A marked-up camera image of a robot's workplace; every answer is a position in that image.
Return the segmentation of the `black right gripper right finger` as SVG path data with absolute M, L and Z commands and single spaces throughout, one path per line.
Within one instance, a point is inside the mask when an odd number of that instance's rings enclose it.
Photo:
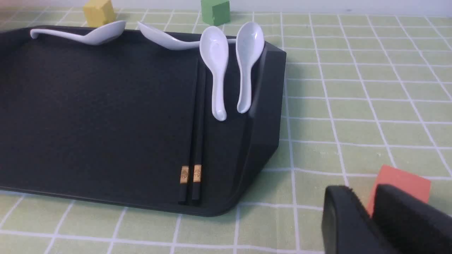
M 395 186 L 378 185 L 373 221 L 402 254 L 452 252 L 450 215 Z

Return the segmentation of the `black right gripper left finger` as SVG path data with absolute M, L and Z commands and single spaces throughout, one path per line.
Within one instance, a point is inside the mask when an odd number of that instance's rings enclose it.
M 327 186 L 321 222 L 326 254 L 399 254 L 347 186 Z

